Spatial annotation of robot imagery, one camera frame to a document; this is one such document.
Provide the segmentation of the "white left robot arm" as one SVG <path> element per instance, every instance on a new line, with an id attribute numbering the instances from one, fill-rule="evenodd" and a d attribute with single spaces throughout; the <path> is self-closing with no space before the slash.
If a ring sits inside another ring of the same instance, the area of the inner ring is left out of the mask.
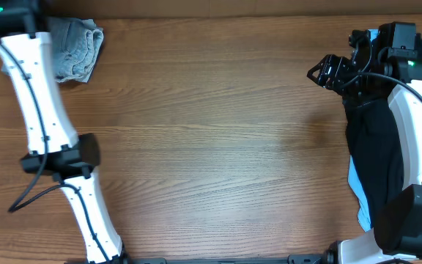
<path id="1" fill-rule="evenodd" d="M 26 126 L 28 152 L 21 166 L 34 174 L 8 211 L 14 213 L 59 189 L 83 236 L 86 261 L 131 263 L 103 199 L 97 138 L 93 133 L 79 135 L 65 111 L 40 1 L 0 1 L 0 58 Z"/>

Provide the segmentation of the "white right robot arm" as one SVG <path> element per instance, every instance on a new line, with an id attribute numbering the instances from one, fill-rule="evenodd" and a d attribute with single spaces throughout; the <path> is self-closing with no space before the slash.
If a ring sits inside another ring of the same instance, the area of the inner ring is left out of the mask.
<path id="1" fill-rule="evenodd" d="M 385 100 L 395 123 L 403 162 L 401 192 L 382 206 L 364 235 L 342 241 L 327 255 L 333 263 L 422 260 L 422 59 L 395 53 L 359 70 L 355 60 L 328 54 L 307 76 L 359 109 Z"/>

